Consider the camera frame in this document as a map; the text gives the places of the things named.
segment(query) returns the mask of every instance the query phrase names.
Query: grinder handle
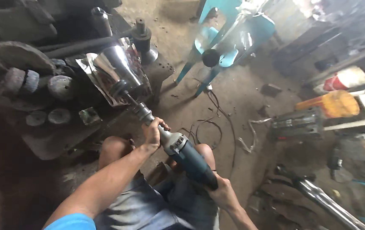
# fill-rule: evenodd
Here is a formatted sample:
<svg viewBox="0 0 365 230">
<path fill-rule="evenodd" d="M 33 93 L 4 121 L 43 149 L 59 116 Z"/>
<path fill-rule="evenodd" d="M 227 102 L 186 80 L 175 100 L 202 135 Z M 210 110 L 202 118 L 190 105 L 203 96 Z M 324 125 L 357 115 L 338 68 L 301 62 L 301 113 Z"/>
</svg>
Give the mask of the grinder handle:
<svg viewBox="0 0 365 230">
<path fill-rule="evenodd" d="M 178 164 L 182 165 L 189 179 L 195 180 L 211 190 L 218 189 L 218 182 L 214 172 L 189 140 L 187 140 L 178 154 L 171 155 L 171 157 Z"/>
</svg>

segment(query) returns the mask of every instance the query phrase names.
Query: person's right hand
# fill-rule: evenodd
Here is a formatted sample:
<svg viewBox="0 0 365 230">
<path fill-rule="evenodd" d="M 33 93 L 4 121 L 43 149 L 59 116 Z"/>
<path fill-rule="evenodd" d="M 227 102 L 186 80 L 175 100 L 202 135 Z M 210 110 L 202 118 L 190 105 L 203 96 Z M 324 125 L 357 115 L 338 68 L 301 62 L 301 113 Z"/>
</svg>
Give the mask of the person's right hand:
<svg viewBox="0 0 365 230">
<path fill-rule="evenodd" d="M 240 207 L 241 205 L 239 204 L 238 198 L 232 188 L 231 182 L 228 179 L 220 177 L 216 172 L 214 172 L 214 174 L 218 182 L 218 189 L 211 191 L 206 188 L 209 196 L 225 211 L 231 211 Z"/>
<path fill-rule="evenodd" d="M 164 122 L 161 118 L 154 118 L 151 122 L 150 126 L 143 124 L 141 127 L 143 128 L 144 136 L 146 138 L 145 145 L 154 151 L 160 147 L 159 144 L 159 130 L 158 125 L 161 125 L 165 131 L 169 131 L 171 128 Z"/>
</svg>

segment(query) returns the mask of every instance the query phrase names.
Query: orange plastic object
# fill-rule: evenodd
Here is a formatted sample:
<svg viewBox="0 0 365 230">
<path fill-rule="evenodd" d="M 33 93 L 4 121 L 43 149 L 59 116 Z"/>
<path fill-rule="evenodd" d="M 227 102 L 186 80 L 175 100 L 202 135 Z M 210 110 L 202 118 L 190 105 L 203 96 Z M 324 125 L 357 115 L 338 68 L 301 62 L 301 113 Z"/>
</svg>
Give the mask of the orange plastic object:
<svg viewBox="0 0 365 230">
<path fill-rule="evenodd" d="M 359 105 L 354 97 L 347 91 L 332 91 L 326 95 L 297 103 L 296 110 L 320 106 L 328 118 L 348 118 L 360 112 Z"/>
</svg>

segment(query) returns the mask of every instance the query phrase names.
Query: polished metal pipe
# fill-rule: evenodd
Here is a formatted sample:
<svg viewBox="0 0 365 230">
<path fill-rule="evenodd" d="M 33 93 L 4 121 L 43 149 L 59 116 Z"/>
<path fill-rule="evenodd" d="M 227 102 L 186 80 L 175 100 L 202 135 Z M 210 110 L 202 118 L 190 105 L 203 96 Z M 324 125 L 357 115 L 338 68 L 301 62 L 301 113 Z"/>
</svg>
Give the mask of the polished metal pipe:
<svg viewBox="0 0 365 230">
<path fill-rule="evenodd" d="M 330 198 L 321 188 L 313 185 L 308 180 L 297 182 L 297 189 L 307 198 L 317 203 L 324 210 L 330 212 L 334 217 L 340 220 L 346 227 L 352 230 L 365 230 L 365 224 L 347 212 L 343 207 L 338 205 Z"/>
</svg>

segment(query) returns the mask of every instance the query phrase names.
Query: angle grinder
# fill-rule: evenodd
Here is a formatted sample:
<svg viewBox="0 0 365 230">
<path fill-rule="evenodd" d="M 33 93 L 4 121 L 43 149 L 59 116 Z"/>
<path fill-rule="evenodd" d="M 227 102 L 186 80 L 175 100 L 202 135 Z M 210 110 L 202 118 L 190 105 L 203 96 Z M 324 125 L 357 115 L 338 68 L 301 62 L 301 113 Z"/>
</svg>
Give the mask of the angle grinder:
<svg viewBox="0 0 365 230">
<path fill-rule="evenodd" d="M 139 120 L 146 125 L 150 125 L 154 120 L 151 110 L 143 102 L 136 102 L 128 91 L 123 91 L 123 96 L 134 106 L 133 112 Z M 160 133 L 160 143 L 164 151 L 178 164 L 182 165 L 187 177 L 206 185 L 211 190 L 216 190 L 218 183 L 214 173 L 204 158 L 191 144 L 190 140 L 182 133 L 165 131 L 160 125 L 158 126 L 158 130 Z"/>
</svg>

